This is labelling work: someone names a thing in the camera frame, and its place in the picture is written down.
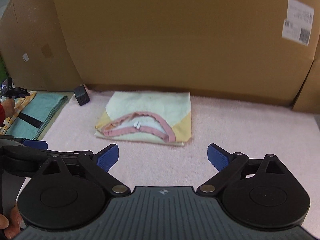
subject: folded garment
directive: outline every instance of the folded garment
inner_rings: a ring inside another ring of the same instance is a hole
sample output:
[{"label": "folded garment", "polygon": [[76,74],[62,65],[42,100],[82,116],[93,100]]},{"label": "folded garment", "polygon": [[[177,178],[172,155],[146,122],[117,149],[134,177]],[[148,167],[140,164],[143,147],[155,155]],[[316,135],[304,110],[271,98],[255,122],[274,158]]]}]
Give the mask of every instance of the folded garment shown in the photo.
[{"label": "folded garment", "polygon": [[102,138],[182,146],[191,138],[190,93],[115,92],[95,127]]},{"label": "folded garment", "polygon": [[36,140],[52,116],[58,111],[58,109],[67,99],[67,96],[56,93],[38,93],[22,112],[41,121],[42,125],[40,128],[36,128],[31,124],[17,118],[7,130],[6,134],[14,135],[15,137]]},{"label": "folded garment", "polygon": [[4,127],[0,128],[0,134],[6,134],[7,130],[13,124],[13,122],[17,119],[20,112],[33,100],[36,96],[36,91],[30,91],[30,96],[26,96],[25,98],[17,98],[16,104],[14,106],[14,114],[11,117],[8,117],[4,120]]}]

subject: barcode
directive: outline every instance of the barcode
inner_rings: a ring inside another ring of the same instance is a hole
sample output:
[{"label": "barcode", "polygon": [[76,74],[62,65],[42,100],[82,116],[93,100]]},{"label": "barcode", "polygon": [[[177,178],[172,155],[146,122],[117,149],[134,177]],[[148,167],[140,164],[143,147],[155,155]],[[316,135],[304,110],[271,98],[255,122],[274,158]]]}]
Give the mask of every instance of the barcode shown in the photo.
[{"label": "barcode", "polygon": [[299,40],[305,44],[309,43],[310,31],[306,29],[301,29]]}]

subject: teal cloth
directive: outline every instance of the teal cloth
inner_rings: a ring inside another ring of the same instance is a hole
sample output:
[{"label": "teal cloth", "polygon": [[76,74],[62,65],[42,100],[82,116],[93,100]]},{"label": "teal cloth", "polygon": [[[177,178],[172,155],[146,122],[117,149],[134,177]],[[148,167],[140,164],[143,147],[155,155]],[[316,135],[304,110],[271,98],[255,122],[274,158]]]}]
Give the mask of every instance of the teal cloth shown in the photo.
[{"label": "teal cloth", "polygon": [[36,140],[53,115],[67,99],[68,97],[64,95],[37,93],[35,98],[22,110],[22,113],[43,122],[41,127],[38,129],[20,118],[16,118],[6,134],[14,135],[15,138],[21,137]]}]

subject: black power adapter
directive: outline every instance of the black power adapter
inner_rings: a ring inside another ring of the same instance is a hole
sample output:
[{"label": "black power adapter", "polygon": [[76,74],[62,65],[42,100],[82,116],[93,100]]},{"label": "black power adapter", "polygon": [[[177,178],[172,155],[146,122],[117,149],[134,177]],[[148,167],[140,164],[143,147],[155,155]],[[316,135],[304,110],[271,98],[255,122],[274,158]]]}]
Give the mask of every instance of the black power adapter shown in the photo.
[{"label": "black power adapter", "polygon": [[90,102],[90,98],[85,90],[84,85],[80,85],[79,87],[75,88],[73,92],[75,93],[75,97],[80,106]]}]

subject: metal pin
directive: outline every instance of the metal pin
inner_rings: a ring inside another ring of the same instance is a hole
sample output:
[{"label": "metal pin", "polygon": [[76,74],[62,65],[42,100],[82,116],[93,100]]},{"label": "metal pin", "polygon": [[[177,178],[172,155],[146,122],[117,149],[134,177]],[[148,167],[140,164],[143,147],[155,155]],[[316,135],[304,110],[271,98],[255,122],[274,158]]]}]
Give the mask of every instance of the metal pin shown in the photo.
[{"label": "metal pin", "polygon": [[216,190],[216,187],[215,186],[212,186],[212,185],[202,185],[200,187],[200,190],[204,193],[211,193],[211,192],[214,192]]},{"label": "metal pin", "polygon": [[113,186],[112,191],[114,193],[124,193],[128,190],[128,188],[125,185],[116,185]]}]

